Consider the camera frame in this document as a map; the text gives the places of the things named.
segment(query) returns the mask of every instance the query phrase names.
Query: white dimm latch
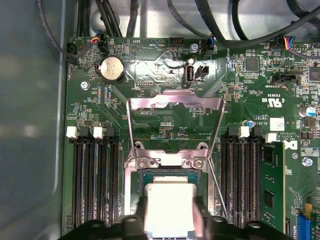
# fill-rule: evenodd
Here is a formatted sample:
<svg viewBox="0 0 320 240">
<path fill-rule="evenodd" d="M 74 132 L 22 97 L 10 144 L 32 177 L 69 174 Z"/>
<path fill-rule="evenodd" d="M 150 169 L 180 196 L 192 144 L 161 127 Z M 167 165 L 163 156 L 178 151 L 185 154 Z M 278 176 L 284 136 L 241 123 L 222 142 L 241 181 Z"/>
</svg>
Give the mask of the white dimm latch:
<svg viewBox="0 0 320 240">
<path fill-rule="evenodd" d="M 95 139 L 103 139 L 104 137 L 104 129 L 102 126 L 95 126 L 93 128 L 93 137 Z"/>
<path fill-rule="evenodd" d="M 275 142 L 277 141 L 277 134 L 276 133 L 267 133 L 265 135 L 265 142 L 266 143 L 272 143 L 272 142 Z"/>
<path fill-rule="evenodd" d="M 78 131 L 76 126 L 67 126 L 66 127 L 66 137 L 70 139 L 78 138 Z"/>
<path fill-rule="evenodd" d="M 249 136 L 250 136 L 250 128 L 248 126 L 241 126 L 238 131 L 238 137 L 240 139 L 243 139 Z"/>
</svg>

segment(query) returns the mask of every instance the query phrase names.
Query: motherboard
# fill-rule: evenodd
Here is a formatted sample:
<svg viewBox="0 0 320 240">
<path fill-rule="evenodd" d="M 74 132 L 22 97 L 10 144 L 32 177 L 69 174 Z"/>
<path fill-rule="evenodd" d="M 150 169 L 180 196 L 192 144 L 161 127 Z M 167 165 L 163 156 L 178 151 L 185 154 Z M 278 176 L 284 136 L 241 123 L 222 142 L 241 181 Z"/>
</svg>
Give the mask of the motherboard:
<svg viewBox="0 0 320 240">
<path fill-rule="evenodd" d="M 211 214 L 305 239 L 306 204 L 320 208 L 320 43 L 292 49 L 105 37 L 70 60 L 63 233 L 134 214 L 155 176 L 186 176 Z"/>
</svg>

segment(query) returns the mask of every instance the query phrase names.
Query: metal socket bracket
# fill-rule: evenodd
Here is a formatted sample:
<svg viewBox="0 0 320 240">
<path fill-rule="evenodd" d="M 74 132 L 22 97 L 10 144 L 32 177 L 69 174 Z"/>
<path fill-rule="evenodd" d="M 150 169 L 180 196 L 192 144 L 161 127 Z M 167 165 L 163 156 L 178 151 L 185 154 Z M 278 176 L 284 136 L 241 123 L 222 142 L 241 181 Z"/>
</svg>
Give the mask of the metal socket bracket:
<svg viewBox="0 0 320 240">
<path fill-rule="evenodd" d="M 170 103 L 182 103 L 185 108 L 211 108 L 219 111 L 220 115 L 214 126 L 209 148 L 203 149 L 181 149 L 177 153 L 166 153 L 164 150 L 138 149 L 135 147 L 135 139 L 132 129 L 131 111 L 138 109 L 163 109 Z M 162 166 L 181 166 L 186 161 L 193 163 L 198 158 L 209 159 L 212 155 L 218 131 L 224 116 L 226 102 L 223 98 L 201 98 L 195 92 L 188 89 L 165 90 L 154 97 L 133 97 L 126 102 L 129 133 L 131 141 L 132 156 L 136 163 L 142 158 L 160 163 Z"/>
</svg>

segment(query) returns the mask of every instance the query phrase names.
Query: mounting screw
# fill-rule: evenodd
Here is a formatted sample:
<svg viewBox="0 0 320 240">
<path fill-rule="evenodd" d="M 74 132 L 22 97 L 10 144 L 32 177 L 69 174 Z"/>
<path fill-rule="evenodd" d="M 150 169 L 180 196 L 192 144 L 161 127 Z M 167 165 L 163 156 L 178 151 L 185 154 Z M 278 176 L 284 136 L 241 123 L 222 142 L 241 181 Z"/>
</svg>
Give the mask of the mounting screw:
<svg viewBox="0 0 320 240">
<path fill-rule="evenodd" d="M 225 219 L 222 216 L 214 216 L 212 220 L 218 223 L 222 223 Z"/>
<path fill-rule="evenodd" d="M 256 222 L 249 222 L 248 225 L 253 229 L 259 229 L 260 225 Z"/>
<path fill-rule="evenodd" d="M 314 162 L 313 162 L 312 159 L 309 158 L 309 157 L 304 157 L 304 158 L 302 159 L 302 165 L 305 166 L 305 167 L 311 167 L 313 163 L 314 163 Z"/>
<path fill-rule="evenodd" d="M 82 90 L 87 91 L 89 89 L 89 87 L 90 87 L 90 84 L 87 81 L 83 81 L 80 84 L 80 87 L 81 87 Z"/>
<path fill-rule="evenodd" d="M 197 158 L 194 160 L 193 166 L 196 169 L 202 169 L 204 167 L 204 161 L 202 159 Z"/>
<path fill-rule="evenodd" d="M 199 51 L 199 45 L 196 43 L 192 43 L 190 45 L 190 52 L 197 53 Z"/>
<path fill-rule="evenodd" d="M 139 168 L 141 169 L 145 169 L 148 167 L 148 162 L 149 162 L 149 159 L 146 158 L 146 157 L 141 157 L 139 160 L 138 160 L 138 166 Z"/>
</svg>

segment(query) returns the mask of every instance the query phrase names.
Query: white sticker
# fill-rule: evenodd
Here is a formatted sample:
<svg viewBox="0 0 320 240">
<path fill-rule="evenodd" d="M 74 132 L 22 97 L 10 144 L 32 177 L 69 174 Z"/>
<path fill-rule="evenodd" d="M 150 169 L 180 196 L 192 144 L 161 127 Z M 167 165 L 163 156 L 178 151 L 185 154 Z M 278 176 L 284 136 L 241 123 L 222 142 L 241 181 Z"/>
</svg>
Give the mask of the white sticker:
<svg viewBox="0 0 320 240">
<path fill-rule="evenodd" d="M 284 131 L 285 119 L 283 117 L 270 117 L 270 131 Z"/>
</svg>

